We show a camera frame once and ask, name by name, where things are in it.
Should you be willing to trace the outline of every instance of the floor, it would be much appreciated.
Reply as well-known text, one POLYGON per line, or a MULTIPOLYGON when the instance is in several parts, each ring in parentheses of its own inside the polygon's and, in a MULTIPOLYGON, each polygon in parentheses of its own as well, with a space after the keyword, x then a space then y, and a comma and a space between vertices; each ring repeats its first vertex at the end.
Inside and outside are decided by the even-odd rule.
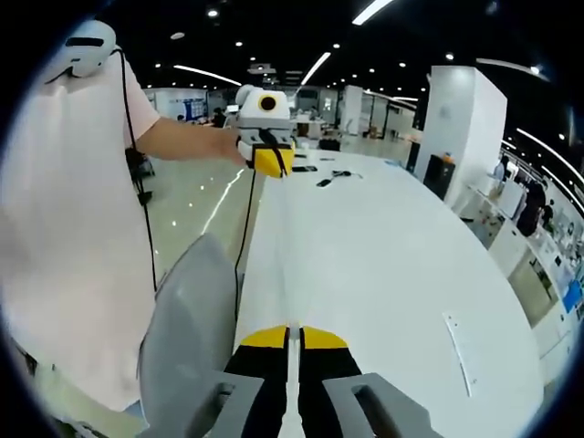
MULTIPOLYGON (((299 148, 315 148, 316 142, 300 140, 299 148)), ((410 143, 345 137, 344 152, 395 160, 405 164, 410 143)), ((245 228, 252 172, 230 162, 162 162, 152 160, 156 176, 145 181, 153 191, 149 203, 155 267, 158 281, 170 270, 188 246, 204 233, 221 241, 225 252, 236 260, 245 228)), ((252 202, 249 230, 253 230, 263 178, 258 177, 252 202)), ((251 241, 248 235, 246 242, 251 241)), ((246 250, 241 265, 245 266, 246 250)), ((57 370, 39 367, 36 387, 47 407, 61 419, 91 425, 110 438, 134 436, 144 427, 128 414, 111 412, 69 385, 57 370)))

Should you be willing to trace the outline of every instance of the white pillar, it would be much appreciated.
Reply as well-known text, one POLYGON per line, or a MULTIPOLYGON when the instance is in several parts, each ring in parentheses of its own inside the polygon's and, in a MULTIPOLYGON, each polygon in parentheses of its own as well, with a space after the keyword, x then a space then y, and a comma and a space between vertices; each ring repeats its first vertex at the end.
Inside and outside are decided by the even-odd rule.
POLYGON ((445 202, 453 205, 466 184, 495 168, 506 120, 507 98, 472 67, 432 67, 430 100, 415 168, 423 181, 430 155, 450 152, 456 170, 445 202))
POLYGON ((362 88, 353 87, 352 85, 348 85, 345 88, 340 128, 342 131, 347 132, 348 134, 357 135, 359 133, 362 98, 362 88))

